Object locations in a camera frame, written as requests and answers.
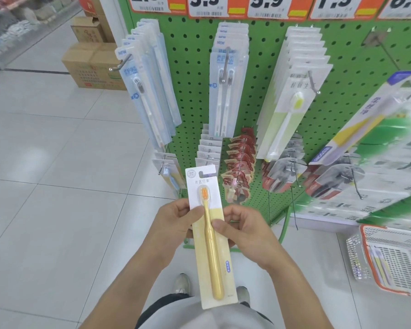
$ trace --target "hand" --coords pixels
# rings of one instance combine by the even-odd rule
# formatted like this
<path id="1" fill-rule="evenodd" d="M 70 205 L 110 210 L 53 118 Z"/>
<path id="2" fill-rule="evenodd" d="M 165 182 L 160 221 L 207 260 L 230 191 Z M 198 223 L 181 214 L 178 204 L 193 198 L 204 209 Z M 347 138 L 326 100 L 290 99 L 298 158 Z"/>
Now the hand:
<path id="1" fill-rule="evenodd" d="M 212 221 L 215 231 L 232 240 L 242 254 L 262 269 L 272 269 L 283 248 L 260 212 L 231 204 L 224 208 L 224 220 Z"/>
<path id="2" fill-rule="evenodd" d="M 175 250 L 184 241 L 190 226 L 204 214 L 204 207 L 189 209 L 188 199 L 177 199 L 163 205 L 157 212 L 141 249 L 147 256 L 153 254 L 167 267 L 174 258 Z"/>

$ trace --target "price tag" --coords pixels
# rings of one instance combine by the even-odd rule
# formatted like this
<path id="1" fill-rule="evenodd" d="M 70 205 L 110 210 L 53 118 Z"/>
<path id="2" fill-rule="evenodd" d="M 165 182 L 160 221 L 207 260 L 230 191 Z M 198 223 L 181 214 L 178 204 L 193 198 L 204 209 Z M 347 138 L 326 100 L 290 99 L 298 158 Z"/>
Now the price tag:
<path id="1" fill-rule="evenodd" d="M 135 12 L 186 14 L 186 0 L 129 0 Z"/>
<path id="2" fill-rule="evenodd" d="M 304 21 L 313 0 L 250 0 L 248 17 Z"/>
<path id="3" fill-rule="evenodd" d="M 372 19 L 384 0 L 316 0 L 311 19 Z"/>
<path id="4" fill-rule="evenodd" d="M 228 0 L 187 0 L 190 17 L 230 17 Z"/>
<path id="5" fill-rule="evenodd" d="M 389 0 L 382 12 L 380 19 L 411 19 L 411 0 Z"/>

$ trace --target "shoe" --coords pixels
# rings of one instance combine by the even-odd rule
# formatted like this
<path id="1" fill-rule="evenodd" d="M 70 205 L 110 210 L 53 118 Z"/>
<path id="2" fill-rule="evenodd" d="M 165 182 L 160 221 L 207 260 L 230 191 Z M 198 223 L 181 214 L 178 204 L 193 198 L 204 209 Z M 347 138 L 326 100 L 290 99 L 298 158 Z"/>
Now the shoe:
<path id="1" fill-rule="evenodd" d="M 172 286 L 172 293 L 186 293 L 189 296 L 192 296 L 189 276 L 186 274 L 179 274 Z"/>
<path id="2" fill-rule="evenodd" d="M 246 302 L 250 305 L 250 293 L 248 293 L 248 289 L 246 287 L 237 287 L 237 302 L 240 304 L 242 302 Z"/>

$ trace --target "shopping basket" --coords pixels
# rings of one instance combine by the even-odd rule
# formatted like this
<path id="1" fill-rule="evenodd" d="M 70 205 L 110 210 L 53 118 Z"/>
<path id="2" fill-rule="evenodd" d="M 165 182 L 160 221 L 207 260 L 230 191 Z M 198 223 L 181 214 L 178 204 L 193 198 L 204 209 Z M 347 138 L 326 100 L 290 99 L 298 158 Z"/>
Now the shopping basket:
<path id="1" fill-rule="evenodd" d="M 359 282 L 411 296 L 411 231 L 361 225 L 347 251 Z"/>

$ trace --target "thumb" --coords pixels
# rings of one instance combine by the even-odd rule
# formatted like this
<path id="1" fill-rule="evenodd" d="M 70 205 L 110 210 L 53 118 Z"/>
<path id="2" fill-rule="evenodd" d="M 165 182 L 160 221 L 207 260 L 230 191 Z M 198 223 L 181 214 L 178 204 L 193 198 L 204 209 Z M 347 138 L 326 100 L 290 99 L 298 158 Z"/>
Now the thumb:
<path id="1" fill-rule="evenodd" d="M 222 219 L 214 219 L 212 221 L 212 226 L 216 232 L 222 234 L 224 237 L 227 237 L 233 240 L 236 244 L 240 242 L 242 237 L 242 232 L 235 229 L 230 224 L 226 223 Z"/>
<path id="2" fill-rule="evenodd" d="M 199 206 L 187 212 L 186 215 L 181 217 L 181 220 L 183 221 L 183 223 L 187 225 L 187 227 L 189 227 L 190 225 L 198 221 L 203 215 L 204 215 L 204 207 Z"/>

